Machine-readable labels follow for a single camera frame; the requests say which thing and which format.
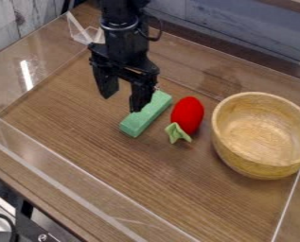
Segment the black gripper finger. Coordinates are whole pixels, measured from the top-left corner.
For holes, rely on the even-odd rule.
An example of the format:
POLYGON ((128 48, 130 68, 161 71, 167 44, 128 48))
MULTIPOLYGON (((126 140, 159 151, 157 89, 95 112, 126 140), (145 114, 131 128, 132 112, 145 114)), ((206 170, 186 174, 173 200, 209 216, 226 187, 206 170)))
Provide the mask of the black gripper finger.
POLYGON ((111 68, 100 66, 92 67, 94 78, 96 81, 99 93, 104 99, 108 99, 119 91, 118 77, 111 68))
POLYGON ((150 103, 155 91, 155 83, 155 80, 135 80, 130 83, 128 109, 131 112, 142 111, 143 107, 150 103))

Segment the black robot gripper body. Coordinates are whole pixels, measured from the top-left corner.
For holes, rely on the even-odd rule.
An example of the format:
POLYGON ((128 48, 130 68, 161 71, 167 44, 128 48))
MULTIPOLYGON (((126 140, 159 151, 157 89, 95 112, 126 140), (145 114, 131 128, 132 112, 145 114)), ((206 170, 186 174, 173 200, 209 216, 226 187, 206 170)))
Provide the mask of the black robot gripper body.
POLYGON ((116 77, 130 80, 139 71, 145 75, 157 75, 159 70, 147 58, 149 41, 158 38, 149 37, 147 19, 135 18, 130 23, 112 25, 102 21, 100 29, 104 32, 104 44, 91 43, 90 64, 111 68, 116 77))

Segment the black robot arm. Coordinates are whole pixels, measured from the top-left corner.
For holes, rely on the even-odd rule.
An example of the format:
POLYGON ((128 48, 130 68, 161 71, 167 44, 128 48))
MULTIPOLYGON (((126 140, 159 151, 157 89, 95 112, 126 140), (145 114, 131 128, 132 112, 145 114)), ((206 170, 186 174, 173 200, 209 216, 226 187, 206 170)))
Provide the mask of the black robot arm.
POLYGON ((149 34, 149 15, 145 6, 150 0, 100 0, 100 31, 103 43, 90 43, 90 65, 99 93, 108 99, 119 91, 122 79, 130 83, 128 110, 142 111, 150 103, 159 68, 150 61, 150 42, 161 38, 149 34))

